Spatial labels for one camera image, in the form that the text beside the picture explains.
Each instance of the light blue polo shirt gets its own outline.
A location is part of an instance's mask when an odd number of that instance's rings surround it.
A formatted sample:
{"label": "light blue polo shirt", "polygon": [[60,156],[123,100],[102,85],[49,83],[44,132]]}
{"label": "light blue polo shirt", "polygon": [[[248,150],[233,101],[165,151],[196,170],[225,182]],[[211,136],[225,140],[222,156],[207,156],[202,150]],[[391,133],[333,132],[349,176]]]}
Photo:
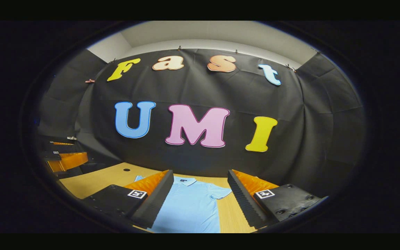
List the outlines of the light blue polo shirt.
{"label": "light blue polo shirt", "polygon": [[231,189],[195,178],[174,176],[174,184],[149,231],[154,233],[220,233],[217,199]]}

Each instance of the pink letter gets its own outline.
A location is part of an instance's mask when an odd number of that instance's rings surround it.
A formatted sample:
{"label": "pink letter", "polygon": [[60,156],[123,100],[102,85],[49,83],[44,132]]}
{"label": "pink letter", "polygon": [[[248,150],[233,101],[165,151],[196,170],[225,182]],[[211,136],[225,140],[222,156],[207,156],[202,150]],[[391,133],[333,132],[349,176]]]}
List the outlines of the pink letter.
{"label": "pink letter", "polygon": [[225,146],[225,142],[223,141],[223,129],[225,119],[229,115],[229,110],[211,108],[206,112],[200,122],[197,122],[191,107],[188,105],[171,105],[169,110],[173,113],[173,123],[171,135],[165,140],[167,144],[184,144],[184,139],[181,137],[181,130],[183,129],[191,145],[196,144],[203,132],[206,131],[205,138],[200,141],[203,147],[221,148]]}

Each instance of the shirt collar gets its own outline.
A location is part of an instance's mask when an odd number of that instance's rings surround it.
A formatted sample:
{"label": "shirt collar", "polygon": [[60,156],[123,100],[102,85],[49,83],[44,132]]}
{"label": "shirt collar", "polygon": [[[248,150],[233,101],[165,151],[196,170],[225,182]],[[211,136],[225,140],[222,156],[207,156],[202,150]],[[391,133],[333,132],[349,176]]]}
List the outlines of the shirt collar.
{"label": "shirt collar", "polygon": [[174,176],[174,184],[183,184],[185,186],[189,186],[189,185],[192,185],[196,181],[197,180],[195,178],[183,178],[183,177]]}

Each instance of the blue letter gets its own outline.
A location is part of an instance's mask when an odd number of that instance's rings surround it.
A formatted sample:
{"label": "blue letter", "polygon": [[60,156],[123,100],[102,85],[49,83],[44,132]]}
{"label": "blue letter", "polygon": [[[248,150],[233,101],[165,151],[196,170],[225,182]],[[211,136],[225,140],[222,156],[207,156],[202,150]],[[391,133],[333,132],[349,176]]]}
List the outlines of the blue letter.
{"label": "blue letter", "polygon": [[273,70],[273,68],[271,68],[271,66],[266,65],[266,64],[259,64],[259,67],[263,69],[263,73],[265,74],[266,79],[274,84],[274,85],[280,85],[281,81],[279,81],[278,79],[276,79],[276,77],[274,76],[274,74],[277,75],[277,71]]}
{"label": "blue letter", "polygon": [[149,131],[149,122],[151,120],[151,109],[155,103],[151,101],[140,101],[137,107],[140,109],[140,125],[136,129],[129,128],[127,125],[127,113],[132,107],[132,103],[124,101],[115,105],[115,127],[119,134],[127,138],[140,138]]}

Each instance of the yellow letter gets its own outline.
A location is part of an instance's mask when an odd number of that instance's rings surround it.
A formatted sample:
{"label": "yellow letter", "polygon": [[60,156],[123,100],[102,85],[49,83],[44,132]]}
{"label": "yellow letter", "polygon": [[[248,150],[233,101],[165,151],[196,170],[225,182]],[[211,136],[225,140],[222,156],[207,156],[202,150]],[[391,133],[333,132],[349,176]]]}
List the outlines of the yellow letter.
{"label": "yellow letter", "polygon": [[235,58],[227,56],[213,56],[209,59],[208,68],[211,71],[232,72],[235,70]]}
{"label": "yellow letter", "polygon": [[117,80],[121,77],[121,73],[126,73],[131,67],[133,63],[139,63],[141,59],[136,58],[133,60],[125,61],[118,64],[118,67],[114,71],[111,77],[108,78],[108,81]]}
{"label": "yellow letter", "polygon": [[254,152],[266,152],[268,150],[266,145],[268,137],[273,127],[277,125],[277,121],[270,117],[259,116],[254,118],[254,122],[257,124],[256,131],[251,143],[246,145],[245,149]]}
{"label": "yellow letter", "polygon": [[170,69],[170,70],[177,70],[183,68],[183,57],[179,56],[169,56],[169,57],[163,57],[158,59],[158,63],[154,64],[152,66],[152,69],[154,70],[165,70],[165,69]]}

